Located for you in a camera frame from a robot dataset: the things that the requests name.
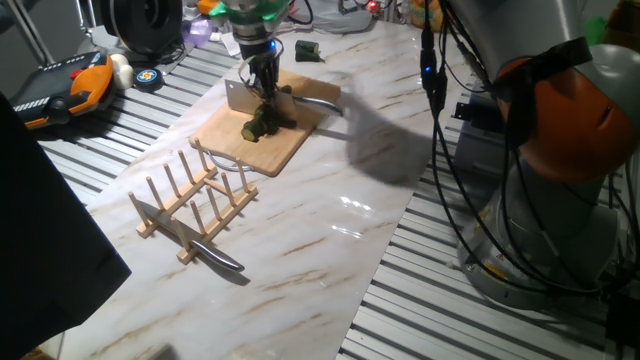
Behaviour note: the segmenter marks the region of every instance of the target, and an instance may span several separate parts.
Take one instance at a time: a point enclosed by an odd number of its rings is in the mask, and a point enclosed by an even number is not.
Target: metal slat floor
[[[452,154],[461,127],[451,118],[445,128]],[[445,196],[464,204],[441,155],[436,164]],[[616,190],[622,183],[616,176]],[[467,189],[486,202],[497,185]],[[600,203],[606,199],[603,188]],[[460,224],[473,219],[465,210],[452,214]],[[535,312],[489,301],[460,270],[457,244],[429,164],[336,359],[603,359],[606,305]]]
[[[105,111],[34,131],[38,143],[87,205],[229,70],[222,43],[194,48],[153,94],[118,91]]]

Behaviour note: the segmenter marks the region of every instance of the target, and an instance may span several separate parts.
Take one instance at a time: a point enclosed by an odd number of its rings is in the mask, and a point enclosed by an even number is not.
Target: green object
[[[312,54],[318,55],[319,49],[320,49],[320,44],[316,42],[304,41],[304,40],[296,41],[296,52],[304,50]]]
[[[597,16],[590,17],[584,22],[584,34],[587,38],[587,44],[589,46],[598,45],[602,43],[604,38],[604,32],[607,28],[607,20]]]
[[[324,62],[324,60],[318,54],[301,49],[296,51],[296,62]]]
[[[242,137],[247,141],[257,142],[260,136],[265,135],[269,131],[269,126],[267,125],[265,117],[266,112],[264,111],[263,106],[260,106],[256,110],[253,120],[247,121],[242,126]]]
[[[273,23],[273,25],[277,27],[277,22],[281,20],[279,15],[287,13],[285,10],[288,5],[289,3],[287,0],[263,1],[253,10],[253,13],[256,16],[261,17],[264,23]],[[246,13],[240,13],[229,9],[220,2],[218,6],[211,9],[209,16],[214,19],[228,18],[233,22],[234,19],[242,21],[243,17],[246,16]]]

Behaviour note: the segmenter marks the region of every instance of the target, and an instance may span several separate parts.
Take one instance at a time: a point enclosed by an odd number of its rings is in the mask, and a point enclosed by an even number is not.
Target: knife
[[[163,211],[159,211],[152,205],[147,204],[144,201],[138,201],[140,203],[140,207],[144,214],[153,222],[156,222],[158,225],[167,229],[171,233],[173,233],[174,227],[171,222],[171,216]],[[229,255],[223,253],[222,251],[216,249],[215,247],[210,247],[202,243],[202,235],[197,231],[193,230],[190,226],[187,226],[180,220],[178,220],[180,226],[182,227],[182,232],[187,239],[191,239],[189,243],[191,246],[196,248],[202,255],[204,255],[207,259],[215,262],[216,264],[229,269],[235,272],[244,271],[244,266],[239,262],[232,259]]]
[[[321,114],[329,116],[344,116],[344,112],[338,105],[322,99],[310,98],[305,96],[291,95],[291,98],[296,104],[306,106],[311,110],[317,111]]]

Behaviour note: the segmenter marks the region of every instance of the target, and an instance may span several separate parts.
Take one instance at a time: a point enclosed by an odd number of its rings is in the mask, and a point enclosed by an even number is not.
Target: white marble table
[[[179,149],[199,169],[187,138],[225,101],[224,83],[213,86],[89,206],[133,273],[67,331],[61,359],[145,359],[166,344],[180,359],[335,358],[428,161],[432,118],[418,75],[419,35],[379,22],[359,34],[280,36],[281,67],[340,85],[346,115],[326,119],[278,177],[247,174],[257,201],[214,239],[246,266],[242,277],[202,261],[182,265],[179,246],[158,232],[139,237],[127,197],[132,190],[155,204],[148,175],[171,194],[165,162],[186,182]],[[326,63],[295,63],[298,39],[319,42]],[[453,48],[449,54],[465,78],[461,57]],[[454,104],[460,91],[449,84]],[[194,199],[211,219],[206,193]],[[177,217],[197,228],[190,209]]]

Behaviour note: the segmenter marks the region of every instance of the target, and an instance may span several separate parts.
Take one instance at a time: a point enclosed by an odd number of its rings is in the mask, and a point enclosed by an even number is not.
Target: power cord
[[[451,70],[451,66],[449,66],[449,63],[447,63],[445,61],[444,63],[447,66],[447,69],[449,70],[449,73],[451,74],[451,76],[453,76],[453,79],[458,83],[458,85],[460,85],[460,87],[462,87],[463,89],[465,89],[466,91],[473,93],[473,94],[482,94],[482,93],[486,93],[487,90],[473,90],[473,89],[469,89],[466,85],[464,85],[462,83],[462,81],[460,81],[458,79],[458,77],[456,76],[456,74],[453,72],[453,70]]]
[[[589,205],[589,206],[598,206],[597,203],[595,202],[591,202],[587,199],[585,199],[582,195],[578,194],[575,190],[573,190],[571,188],[571,186],[569,186],[568,184],[562,183],[562,186],[571,194],[573,194],[573,196],[577,197],[580,201],[584,202],[585,204]]]
[[[289,6],[295,4],[295,2],[296,0],[291,0],[291,2],[289,2]],[[309,20],[301,21],[289,15],[288,18],[292,23],[298,25],[311,25],[311,23],[313,23],[313,9],[311,8],[311,4],[309,4],[309,0],[304,0],[304,3],[307,5],[307,9],[309,10]]]
[[[443,18],[443,29],[440,33],[441,36],[441,44],[440,44],[440,50],[441,50],[441,59],[446,59],[446,35],[447,35],[447,31],[449,28],[449,17],[444,16]],[[444,74],[444,65],[441,65],[441,73]],[[442,86],[442,84],[440,86],[436,86],[436,88],[439,88],[440,92],[445,92],[446,91],[446,80],[444,81],[444,86]],[[438,97],[443,97],[444,94],[441,95],[435,95],[435,98]],[[444,101],[440,100],[437,101],[437,103],[442,104],[442,106],[444,105]],[[454,177],[454,180],[456,181],[456,184],[463,196],[463,198],[465,199],[465,202],[467,203],[467,206],[469,206],[469,209],[471,210],[471,212],[474,214],[475,218],[476,218],[476,222],[478,223],[478,225],[480,226],[480,228],[483,230],[483,232],[485,233],[485,235],[489,238],[489,240],[491,241],[491,243],[493,244],[493,246],[496,247],[496,249],[498,249],[498,251],[500,253],[503,254],[503,256],[518,270],[520,270],[523,274],[527,275],[528,277],[536,280],[538,283],[545,285],[547,287],[550,287],[551,289],[553,289],[555,292],[559,292],[562,294],[571,294],[571,295],[584,295],[584,292],[581,290],[576,290],[576,289],[570,289],[564,286],[561,286],[559,284],[555,284],[549,281],[545,281],[543,278],[540,278],[534,274],[532,274],[530,271],[528,271],[527,269],[525,269],[519,262],[515,261],[515,259],[513,257],[511,257],[511,255],[502,247],[502,245],[496,240],[496,238],[493,236],[493,234],[491,233],[491,231],[487,228],[486,224],[484,223],[483,219],[479,216],[478,211],[476,210],[475,206],[473,205],[473,203],[471,202],[466,190],[464,189],[464,185],[462,184],[462,181],[460,180],[459,176],[457,175],[457,172],[454,168],[453,162],[451,161],[451,156],[448,152],[448,149],[446,148],[446,145],[444,143],[444,135],[442,134],[442,130],[440,128],[440,123],[438,120],[435,121],[435,127],[438,130],[438,133],[440,135],[440,140],[442,142],[442,146],[443,146],[443,152],[445,155],[445,159],[447,160],[447,163],[449,165],[450,171]],[[505,159],[504,159],[504,167],[503,167],[503,173],[505,175],[507,175],[508,173],[508,163],[509,163],[509,152],[508,152],[508,148],[505,149]],[[446,200],[444,199],[444,197],[441,197],[441,201],[443,203],[443,206],[445,207],[445,209],[447,209],[447,204],[446,204]],[[512,238],[510,231],[507,229],[507,233],[509,234],[510,238]],[[464,242],[464,239],[462,238],[462,236],[459,236],[461,242]],[[478,265],[481,265],[481,267],[483,268],[483,270],[485,272],[487,272],[488,274],[490,274],[491,276],[493,276],[496,280],[502,281],[504,282],[505,279],[503,276],[499,276],[497,275],[495,272],[493,271],[488,271],[488,269],[486,268],[486,266],[484,264],[482,264],[480,261],[477,260],[477,258],[475,257],[475,254],[473,254],[474,256],[472,256],[472,258],[476,261],[476,263]],[[549,292],[549,290],[541,290],[541,289],[536,289],[536,288],[531,288],[531,287],[526,287],[517,283],[511,283],[510,285],[514,286],[514,287],[518,287],[520,289],[523,290],[535,290],[537,292]]]
[[[443,17],[443,22],[442,22],[442,30],[440,32],[440,36],[444,36],[446,38],[446,31],[448,29],[449,23],[448,23],[448,16],[444,16]],[[421,73],[422,73],[422,86],[425,89],[425,91],[427,92],[427,98],[429,100],[430,103],[430,107],[431,107],[431,112],[433,114],[433,120],[434,120],[434,126],[433,126],[433,140],[431,143],[431,168],[433,170],[433,179],[436,185],[436,190],[438,191],[438,196],[440,197],[440,201],[442,203],[442,206],[444,208],[445,214],[447,215],[447,219],[449,220],[449,223],[451,224],[453,231],[456,233],[456,236],[458,237],[458,239],[460,240],[460,243],[462,244],[462,246],[465,248],[465,250],[467,251],[467,253],[469,254],[469,256],[471,257],[471,259],[474,261],[474,263],[476,265],[478,265],[486,274],[488,274],[489,276],[493,277],[494,279],[496,279],[499,282],[505,283],[507,285],[513,286],[515,288],[521,289],[521,290],[525,290],[525,291],[531,291],[531,292],[536,292],[536,293],[546,293],[546,290],[543,289],[539,289],[539,288],[533,288],[533,287],[529,287],[529,286],[524,286],[515,282],[512,282],[508,279],[506,279],[504,276],[498,275],[497,273],[495,273],[493,270],[489,269],[475,254],[475,252],[471,249],[471,247],[469,246],[469,244],[465,241],[464,237],[462,236],[462,233],[460,232],[460,229],[458,228],[455,220],[453,219],[453,216],[451,215],[451,211],[449,209],[449,206],[447,204],[447,201],[444,197],[444,193],[442,191],[442,186],[440,184],[440,178],[438,176],[438,168],[436,166],[436,160],[437,160],[437,143],[438,143],[438,138],[440,140],[440,144],[442,147],[442,151],[445,155],[445,159],[447,160],[447,163],[449,165],[449,169],[451,171],[451,175],[453,176],[454,180],[456,181],[456,184],[458,185],[458,188],[465,200],[465,202],[467,203],[467,205],[469,206],[469,208],[471,209],[471,212],[474,214],[476,221],[478,222],[478,224],[480,225],[480,227],[483,229],[483,231],[485,231],[485,233],[487,234],[487,237],[489,237],[490,239],[492,239],[492,242],[495,242],[495,239],[493,239],[493,235],[491,234],[491,232],[489,231],[489,229],[486,228],[486,225],[484,224],[484,222],[482,221],[482,219],[480,218],[477,210],[475,209],[475,207],[473,206],[473,204],[471,203],[471,200],[469,199],[469,196],[467,194],[467,192],[464,189],[464,186],[462,185],[462,182],[458,176],[457,171],[455,170],[453,163],[451,161],[451,156],[449,154],[449,150],[447,149],[447,145],[444,139],[444,133],[442,131],[442,127],[440,126],[440,113],[442,111],[442,108],[444,107],[444,102],[441,101],[440,99],[438,99],[438,97],[442,97],[443,96],[443,89],[446,92],[446,77],[444,78],[445,80],[442,81],[442,75],[445,75],[445,66],[444,66],[444,61],[441,63],[440,65],[440,71],[438,73],[435,72],[436,69],[436,58],[435,58],[435,54],[433,54],[433,48],[434,48],[434,41],[433,41],[433,32],[431,31],[429,26],[425,26],[423,31],[422,31],[422,51],[421,51],[421,56],[420,56],[420,64],[421,64]],[[446,47],[441,46],[440,47],[441,50],[441,59],[445,59],[446,58]]]
[[[546,228],[544,226],[544,223],[542,222],[542,217],[538,213],[538,210],[536,209],[536,207],[533,205],[533,200],[531,199],[531,194],[529,193],[529,188],[527,187],[526,181],[524,179],[524,172],[522,171],[522,165],[520,164],[519,154],[518,154],[517,151],[512,151],[512,153],[513,153],[513,155],[515,157],[516,169],[518,170],[518,177],[520,178],[520,185],[522,186],[522,192],[523,192],[523,194],[525,196],[525,199],[527,200],[527,204],[529,205],[529,209],[531,210],[531,214],[533,215],[533,218],[534,218],[534,220],[536,222],[536,225],[538,225],[538,228],[540,229],[539,231],[540,231],[542,237],[547,241],[547,243],[549,245],[549,248],[553,252],[553,254],[556,257],[556,259],[558,260],[558,264],[560,265],[560,267],[562,267],[564,269],[564,271],[567,273],[567,275],[569,275],[571,280],[573,280],[576,284],[582,286],[583,288],[588,288],[589,286],[586,286],[586,285],[584,285],[582,283],[582,281],[573,273],[573,271],[571,269],[569,269],[569,267],[567,266],[566,262],[560,256],[560,253],[558,252],[558,249],[555,247],[553,241],[551,240],[551,237],[549,236],[549,233],[547,232],[547,230],[546,230]],[[504,202],[505,199],[506,199],[506,196],[504,196],[502,198],[502,201]],[[520,247],[515,243],[515,241],[514,241],[513,244],[511,244],[511,246],[514,248],[514,250],[516,251],[518,256],[520,256],[520,259],[522,259],[531,268],[531,270],[533,270],[533,272],[535,272],[538,276],[545,278],[545,280],[553,281],[553,279],[551,279],[548,276],[544,275],[533,264],[531,264],[527,260],[527,258],[520,251]]]
[[[631,207],[631,215],[633,215],[634,218],[638,217],[638,214],[636,213],[636,198],[631,196],[632,195],[632,189],[633,189],[633,184],[631,184],[631,161],[627,161],[626,164],[624,164],[624,175],[626,177],[627,180],[627,189],[629,189],[629,206]],[[613,178],[611,180],[611,187],[613,188]]]
[[[383,7],[381,7],[380,9],[381,10],[386,10],[386,9],[389,8],[389,6],[391,6],[391,4],[393,4],[393,0],[388,0],[387,3]]]

